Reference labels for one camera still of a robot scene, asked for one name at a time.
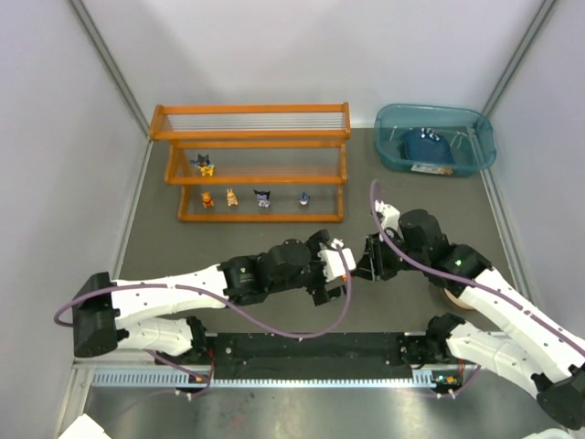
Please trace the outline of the black yellow dog toy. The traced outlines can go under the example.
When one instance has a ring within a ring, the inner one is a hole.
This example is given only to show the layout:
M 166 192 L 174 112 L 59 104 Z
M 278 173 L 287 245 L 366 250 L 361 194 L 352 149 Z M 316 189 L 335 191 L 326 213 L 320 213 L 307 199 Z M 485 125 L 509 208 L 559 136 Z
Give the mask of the black yellow dog toy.
M 209 159 L 209 155 L 198 154 L 196 159 L 191 159 L 190 164 L 195 166 L 202 177 L 213 177 L 215 165 Z

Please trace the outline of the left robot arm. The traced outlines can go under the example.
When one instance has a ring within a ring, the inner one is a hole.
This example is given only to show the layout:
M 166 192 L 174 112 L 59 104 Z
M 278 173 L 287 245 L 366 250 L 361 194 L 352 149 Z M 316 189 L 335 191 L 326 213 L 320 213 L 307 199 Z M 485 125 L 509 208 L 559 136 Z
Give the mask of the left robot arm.
M 289 239 L 257 255 L 233 257 L 208 268 L 141 281 L 91 275 L 72 306 L 73 352 L 94 358 L 118 348 L 154 350 L 171 357 L 203 348 L 202 326 L 175 314 L 198 309 L 242 308 L 269 295 L 304 289 L 321 305 L 346 291 L 356 269 L 353 253 L 320 230 L 307 241 Z

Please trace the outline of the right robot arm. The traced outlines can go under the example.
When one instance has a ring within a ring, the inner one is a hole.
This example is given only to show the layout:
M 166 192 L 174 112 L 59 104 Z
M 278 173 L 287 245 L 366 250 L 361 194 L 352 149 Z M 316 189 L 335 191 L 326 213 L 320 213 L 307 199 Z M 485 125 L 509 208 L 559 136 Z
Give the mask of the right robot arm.
M 418 271 L 505 333 L 496 337 L 451 314 L 434 317 L 426 330 L 432 355 L 487 369 L 533 397 L 557 423 L 583 428 L 583 338 L 525 299 L 481 253 L 449 242 L 428 211 L 400 213 L 377 201 L 371 214 L 378 230 L 366 238 L 357 276 L 385 281 Z

